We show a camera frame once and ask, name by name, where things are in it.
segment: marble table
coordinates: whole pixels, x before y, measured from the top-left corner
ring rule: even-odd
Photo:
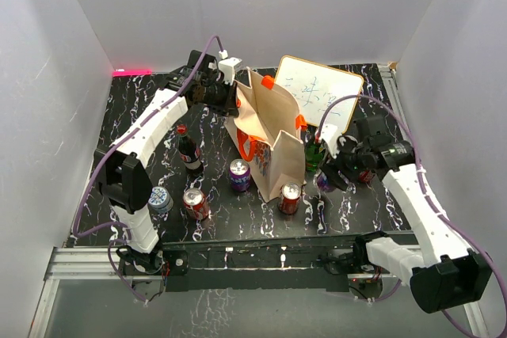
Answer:
[[[390,104],[376,64],[336,67],[362,75],[363,93]],[[274,76],[276,68],[259,69],[258,72]],[[155,91],[162,86],[164,75],[112,80],[98,143],[109,145],[135,122]],[[238,79],[246,83],[246,73],[240,73]],[[388,131],[396,139],[402,137],[396,122],[369,101],[359,101],[353,116],[361,118],[374,114],[384,115]],[[349,186],[346,192],[322,193],[314,185],[314,174],[307,173],[307,185],[303,189],[299,210],[290,218],[278,211],[275,200],[265,203],[255,184],[244,194],[234,194],[229,186],[227,168],[233,159],[240,156],[223,126],[223,118],[204,106],[194,106],[181,118],[181,122],[187,124],[190,136],[201,148],[204,175],[196,179],[187,177],[177,154],[174,126],[151,156],[147,167],[153,185],[164,186],[174,199],[170,213],[152,215],[162,242],[345,235],[410,229],[398,204],[377,178],[368,186]],[[353,128],[351,123],[349,133],[354,134]],[[188,218],[185,212],[182,195],[191,187],[200,188],[207,195],[212,212],[203,222]],[[80,230],[115,219],[108,200],[94,189],[86,202]],[[118,235],[121,236],[122,232],[114,227],[83,239],[76,239],[71,234],[67,247],[107,245],[112,236]]]

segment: white wall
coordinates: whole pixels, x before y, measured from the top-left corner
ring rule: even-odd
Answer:
[[[433,0],[398,85],[433,191],[507,278],[506,20],[507,0]],[[496,336],[505,309],[494,279],[481,307]]]
[[[77,0],[0,0],[0,336],[28,334],[90,169],[112,67]]]
[[[249,66],[397,61],[431,0],[79,0],[115,68],[172,70],[218,33]]]

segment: brown bottle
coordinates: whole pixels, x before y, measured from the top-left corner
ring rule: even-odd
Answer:
[[[180,124],[176,127],[176,131],[179,136],[177,150],[180,153],[180,158],[185,164],[187,173],[197,177],[204,171],[204,165],[200,160],[200,149],[196,142],[189,137],[185,125]]]

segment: orange handle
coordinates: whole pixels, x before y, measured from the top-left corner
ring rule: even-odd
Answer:
[[[241,131],[238,128],[238,133],[236,134],[238,137],[238,150],[239,154],[241,154],[241,157],[245,161],[252,161],[255,155],[255,147],[257,145],[257,140],[252,137],[248,136],[245,132]],[[246,143],[246,140],[250,141],[250,152],[246,154],[244,144]]]

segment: cable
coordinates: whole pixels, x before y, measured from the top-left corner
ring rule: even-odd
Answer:
[[[162,293],[164,293],[164,292],[163,291],[159,291],[158,293],[155,293],[153,296],[151,296],[151,298],[148,300],[148,302],[152,302],[155,297],[159,296]]]
[[[125,286],[130,290],[130,292],[132,292],[142,302],[147,303],[148,301],[146,300],[146,297],[144,297],[142,294],[138,293],[134,288],[131,287],[131,285],[128,283],[128,281],[121,275],[120,271],[118,270],[118,268],[114,264],[114,261],[112,261],[111,248],[114,246],[115,243],[120,243],[122,245],[126,245],[127,242],[124,239],[113,239],[112,241],[109,242],[108,258],[109,258],[109,263],[111,264],[113,271],[118,275],[118,277],[120,278],[122,283],[125,284]]]
[[[379,106],[384,108],[387,111],[387,113],[396,120],[396,122],[398,123],[400,128],[404,130],[404,132],[406,133],[406,135],[409,137],[410,141],[412,142],[412,147],[414,148],[415,165],[417,168],[417,180],[419,182],[419,187],[421,188],[422,193],[426,195],[427,189],[425,186],[425,178],[423,177],[423,174],[422,174],[423,168],[422,168],[421,157],[419,156],[419,149],[417,148],[417,143],[415,142],[414,137],[410,133],[409,128],[403,123],[403,121],[398,116],[396,116],[389,107],[387,107],[383,102],[379,101],[378,99],[376,99],[374,97],[369,97],[368,95],[358,94],[358,95],[348,95],[346,97],[342,97],[342,98],[334,101],[332,104],[330,104],[330,106],[326,109],[326,111],[324,112],[324,115],[322,116],[320,124],[318,125],[317,133],[315,135],[316,138],[318,139],[320,137],[322,127],[323,127],[326,117],[330,113],[331,109],[334,106],[336,106],[338,103],[341,103],[342,101],[346,101],[348,99],[354,99],[354,98],[368,99],[369,101],[377,103]],[[493,262],[493,260],[488,255],[488,253],[472,237],[470,237],[467,233],[462,231],[457,225],[455,225],[453,222],[451,222],[449,219],[445,218],[441,214],[440,209],[435,205],[435,203],[431,200],[431,198],[429,196],[425,196],[425,199],[426,199],[426,202],[428,203],[429,207],[436,214],[438,214],[438,218],[443,223],[445,223],[447,226],[449,226],[451,229],[453,229],[456,233],[461,235],[461,237],[465,241],[467,241],[471,247],[473,247],[478,253],[480,253],[482,255],[482,257],[484,258],[484,260],[487,262],[487,264],[490,266],[491,270],[493,271],[494,277],[497,278],[498,286],[500,287],[500,291],[501,291],[501,296],[503,297],[504,304],[505,304],[505,326],[504,326],[504,329],[501,331],[501,333],[497,336],[497,338],[506,338],[507,337],[507,286],[505,285],[505,281],[501,277],[500,268],[497,267],[497,265]],[[468,336],[470,338],[481,338],[479,336],[472,334],[471,332],[468,332],[463,326],[459,325],[458,322],[449,315],[447,310],[442,310],[442,313],[449,320],[449,322],[451,322],[452,325],[455,328],[457,328],[459,331],[461,331],[461,333],[463,333],[465,336]]]
[[[392,296],[398,290],[398,288],[400,288],[401,285],[402,285],[402,280],[399,279],[398,282],[393,287],[393,289],[388,291],[384,296],[380,296],[379,298],[376,298],[375,301],[378,302],[378,301],[387,300],[390,296]]]
[[[164,263],[160,264],[160,267],[158,267],[155,271],[153,271],[153,272],[144,272],[144,274],[145,275],[156,275],[162,269],[163,266],[164,266]]]
[[[190,81],[192,81],[193,76],[196,74],[197,68],[203,62],[204,55],[208,52],[208,49],[211,46],[211,44],[212,44],[212,42],[213,42],[214,39],[217,40],[217,42],[219,44],[219,47],[220,47],[220,51],[223,51],[223,45],[222,45],[222,41],[220,40],[220,38],[217,35],[211,36],[210,39],[208,40],[208,42],[206,43],[206,46],[204,47],[204,50],[200,54],[200,57],[197,60],[196,65],[193,67],[192,71],[190,72],[190,75],[185,79],[185,81],[181,85],[181,88],[167,102],[163,103],[160,106],[160,108],[167,107],[169,104],[173,103],[180,95],[183,94],[183,92],[186,90],[187,86],[189,85]],[[150,115],[148,115],[141,122],[141,124],[140,124],[141,127],[143,127],[146,123],[148,123],[148,121],[150,121],[151,118],[153,118],[158,113],[158,110],[159,109],[156,109]],[[100,224],[98,226],[95,226],[95,227],[93,227],[93,228],[91,228],[91,229],[89,229],[89,230],[87,230],[87,231],[85,231],[83,233],[80,233],[78,231],[78,228],[79,228],[79,223],[81,222],[81,216],[82,216],[82,212],[83,212],[84,207],[85,207],[86,199],[88,198],[88,195],[90,194],[90,192],[91,192],[91,190],[93,188],[93,185],[95,184],[95,181],[97,180],[97,176],[98,176],[99,172],[101,171],[102,167],[104,166],[105,162],[111,157],[111,155],[118,148],[120,148],[125,142],[127,142],[135,134],[137,134],[139,132],[139,130],[140,130],[139,127],[135,128],[134,131],[132,131],[130,134],[128,134],[127,136],[125,136],[123,139],[121,139],[117,144],[115,144],[114,146],[112,146],[109,149],[109,151],[104,155],[104,157],[99,161],[99,163],[97,164],[97,167],[92,172],[90,180],[88,181],[88,184],[86,185],[85,192],[82,195],[81,201],[79,202],[78,211],[76,212],[76,217],[74,219],[74,225],[72,226],[72,234],[75,237],[77,237],[77,238],[87,237],[88,235],[93,234],[94,232],[96,232],[98,230],[104,229],[105,227],[118,226],[118,227],[121,227],[121,228],[125,229],[125,231],[127,231],[127,236],[128,236],[128,240],[129,241],[132,239],[132,233],[128,229],[128,226],[126,224],[124,224],[122,222],[118,222],[118,221],[102,223],[102,224]]]
[[[380,277],[380,273],[382,272],[382,268],[378,265],[375,266],[375,274],[373,275],[370,281],[377,281]]]
[[[356,287],[353,287],[352,285],[349,285],[349,288],[350,288],[350,289],[355,290],[355,291],[356,291],[357,293],[359,293],[359,295],[360,295],[362,298],[364,298],[365,300],[368,300],[368,297],[366,297],[366,296],[364,295],[364,293],[363,293],[363,292],[361,292],[361,291],[360,291],[359,289],[357,289]]]

